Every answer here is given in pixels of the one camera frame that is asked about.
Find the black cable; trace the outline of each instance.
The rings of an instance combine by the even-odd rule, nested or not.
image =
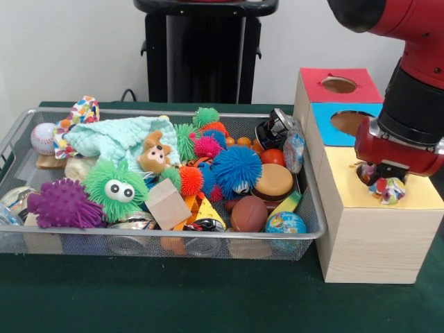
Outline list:
[[[134,92],[133,92],[130,88],[126,89],[126,90],[123,92],[122,97],[120,98],[120,101],[121,101],[121,102],[125,101],[125,97],[126,97],[126,95],[127,95],[128,93],[130,93],[131,96],[133,97],[133,101],[134,101],[134,102],[137,102],[136,95],[134,94]]]

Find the baseball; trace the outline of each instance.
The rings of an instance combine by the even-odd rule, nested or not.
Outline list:
[[[41,123],[31,133],[31,145],[40,155],[54,155],[53,123]]]

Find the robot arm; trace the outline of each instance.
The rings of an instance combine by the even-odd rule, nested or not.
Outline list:
[[[366,119],[355,150],[383,174],[430,176],[444,163],[444,1],[328,0],[352,31],[406,42],[377,119]]]

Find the purple spiky ball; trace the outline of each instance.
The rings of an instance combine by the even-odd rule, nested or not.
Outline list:
[[[46,182],[40,194],[30,194],[28,211],[37,215],[41,228],[96,228],[103,225],[102,206],[88,200],[79,181]]]

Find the wire mesh basket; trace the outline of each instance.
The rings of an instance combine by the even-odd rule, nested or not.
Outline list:
[[[0,197],[11,189],[39,189],[44,182],[63,178],[63,170],[37,169],[38,154],[30,142],[32,129],[64,119],[68,108],[38,108],[23,113],[0,143]],[[191,112],[101,110],[101,120],[168,115],[172,123],[191,123]],[[221,114],[232,137],[252,137],[266,114]],[[219,259],[299,260],[325,231],[325,214],[308,153],[297,183],[303,198],[296,213],[307,226],[304,234],[258,232],[193,232],[163,230],[78,229],[0,225],[0,253],[65,255],[127,255],[145,257],[207,257]],[[214,208],[230,226],[223,203]]]

